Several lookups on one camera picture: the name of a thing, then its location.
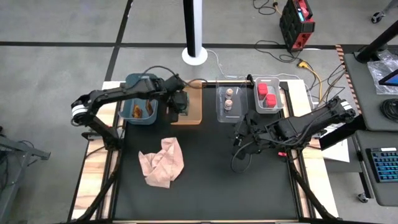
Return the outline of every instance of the wooden platform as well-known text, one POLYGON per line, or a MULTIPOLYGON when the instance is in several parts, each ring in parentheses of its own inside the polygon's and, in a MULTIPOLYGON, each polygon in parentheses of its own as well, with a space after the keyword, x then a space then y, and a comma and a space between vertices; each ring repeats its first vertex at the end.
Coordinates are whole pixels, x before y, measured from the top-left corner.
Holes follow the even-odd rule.
MULTIPOLYGON (((302 80, 285 80, 289 85, 289 96, 292 102, 292 108, 295 116, 301 116, 303 114, 311 112, 310 103, 308 102, 307 92, 305 89, 304 82, 302 80)), ((103 89, 116 88, 121 82, 104 82, 103 89)), ((288 109, 286 107, 285 93, 281 90, 282 101, 285 105, 285 117, 289 116, 288 109)), ((112 126, 114 121, 116 103, 110 103, 101 107, 98 111, 97 117, 102 120, 105 124, 112 126)), ((118 121, 118 126, 121 126, 123 121, 118 121)), ((316 140, 311 141, 312 146, 319 147, 319 142, 316 140)), ((97 148, 103 146, 103 141, 98 139, 90 141, 88 143, 87 154, 94 151, 97 148)), ((97 193, 100 191, 101 183, 104 175, 105 161, 107 157, 107 151, 102 149, 90 157, 88 157, 84 164, 81 174, 81 178, 78 182, 78 192, 76 195, 76 200, 73 205, 72 219, 80 217, 85 210, 90 206, 91 202, 96 197, 97 193)), ((114 163, 116 162, 117 152, 114 152, 112 156, 111 171, 113 169, 114 163)), ((303 158, 305 163, 305 170, 307 172, 308 181, 310 188, 313 193, 317 196, 319 201, 325 206, 325 208, 335 217, 338 217, 335 199, 333 197, 333 192, 331 191, 329 177, 326 172, 325 162, 323 160, 322 152, 318 149, 306 148, 303 151, 303 158)), ((296 160, 295 165, 298 170, 300 170, 299 162, 296 160)), ((103 218, 108 218, 108 211, 110 205, 110 189, 104 201, 103 207, 103 218)), ((303 215, 309 217, 309 211, 307 206, 307 198, 299 187, 299 194, 301 199, 301 204, 303 208, 303 215)), ((257 220, 258 222, 275 222, 282 220, 257 220)))

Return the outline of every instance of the blue keyboard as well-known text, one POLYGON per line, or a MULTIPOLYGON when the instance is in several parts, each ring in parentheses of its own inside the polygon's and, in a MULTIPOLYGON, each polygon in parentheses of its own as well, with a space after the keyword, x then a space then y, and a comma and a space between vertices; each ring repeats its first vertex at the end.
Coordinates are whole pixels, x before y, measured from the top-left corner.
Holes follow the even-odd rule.
POLYGON ((374 175, 379 183, 398 182, 398 151, 394 149, 367 149, 374 175))

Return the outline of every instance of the pink cloth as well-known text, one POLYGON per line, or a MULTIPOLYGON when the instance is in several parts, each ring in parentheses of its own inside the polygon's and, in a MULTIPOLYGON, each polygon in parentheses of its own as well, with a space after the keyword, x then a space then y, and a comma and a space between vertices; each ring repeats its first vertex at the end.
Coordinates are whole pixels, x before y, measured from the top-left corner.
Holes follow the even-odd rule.
POLYGON ((140 151, 138 158, 147 184, 168 189, 170 181, 175 180, 184 168, 184 161, 177 138, 162 139, 161 145, 158 153, 143 155, 140 151))

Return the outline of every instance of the black work surface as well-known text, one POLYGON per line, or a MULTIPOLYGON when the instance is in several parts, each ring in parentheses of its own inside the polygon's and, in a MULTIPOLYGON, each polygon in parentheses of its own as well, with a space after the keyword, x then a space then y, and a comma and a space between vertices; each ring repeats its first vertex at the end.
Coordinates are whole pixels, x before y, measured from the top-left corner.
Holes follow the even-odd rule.
MULTIPOLYGON (((216 117, 215 88, 203 89, 199 125, 127 125, 116 220, 291 220, 297 219, 287 164, 276 151, 253 155, 250 168, 235 174, 229 167, 233 126, 216 117), (146 184, 138 151, 158 152, 160 140, 177 137, 185 167, 169 189, 146 184)), ((249 90, 249 108, 254 97, 249 90)), ((267 115, 268 123, 280 115, 267 115)), ((247 160, 236 168, 242 168, 247 160)))
POLYGON ((367 148, 398 147, 398 133, 356 131, 355 137, 358 140, 377 203, 382 206, 398 206, 398 183, 377 183, 366 155, 367 148))
POLYGON ((387 119, 380 111, 380 105, 384 100, 398 98, 398 96, 377 95, 368 65, 357 62, 353 54, 345 54, 344 61, 366 128, 371 131, 398 131, 398 123, 387 119))
POLYGON ((352 137, 347 138, 347 145, 349 162, 325 159, 325 165, 328 172, 362 172, 352 137))

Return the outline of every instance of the gray carpet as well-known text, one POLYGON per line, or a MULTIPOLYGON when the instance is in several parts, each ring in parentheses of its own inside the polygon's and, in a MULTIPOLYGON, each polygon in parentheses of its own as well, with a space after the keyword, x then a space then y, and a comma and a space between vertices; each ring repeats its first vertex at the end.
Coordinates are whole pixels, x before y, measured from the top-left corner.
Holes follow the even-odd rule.
MULTIPOLYGON (((317 22, 309 41, 313 45, 367 44, 397 19, 395 10, 379 24, 369 21, 388 0, 308 1, 317 22)), ((0 0, 0 41, 114 42, 126 2, 0 0)), ((279 2, 282 8, 285 1, 279 2)), ((203 0, 203 8, 205 43, 253 44, 260 39, 282 43, 278 15, 258 14, 251 0, 203 0)), ((185 42, 182 1, 134 0, 123 42, 185 42)), ((227 75, 289 73, 308 85, 313 80, 310 72, 297 69, 295 63, 279 63, 253 49, 212 50, 227 75)), ((205 64, 190 67, 182 62, 181 51, 121 49, 112 80, 123 80, 129 73, 157 64, 186 79, 222 78, 212 53, 205 64)), ((39 161, 29 169, 17 194, 12 221, 41 224, 66 220, 86 147, 80 136, 83 129, 69 123, 70 103, 101 88, 111 52, 112 48, 0 47, 0 125, 9 138, 30 140, 37 148, 52 152, 49 161, 39 161)), ((322 79, 340 64, 335 50, 305 50, 300 57, 310 62, 322 79)), ((169 76, 161 70, 154 73, 169 76)), ((348 86, 345 77, 338 84, 348 86)), ((316 88, 311 92, 318 95, 316 88)), ((348 90, 340 96, 353 105, 348 90)), ((330 181, 341 217, 396 223, 396 208, 380 207, 374 200, 368 204, 356 201, 356 194, 363 191, 357 175, 330 174, 330 181)))

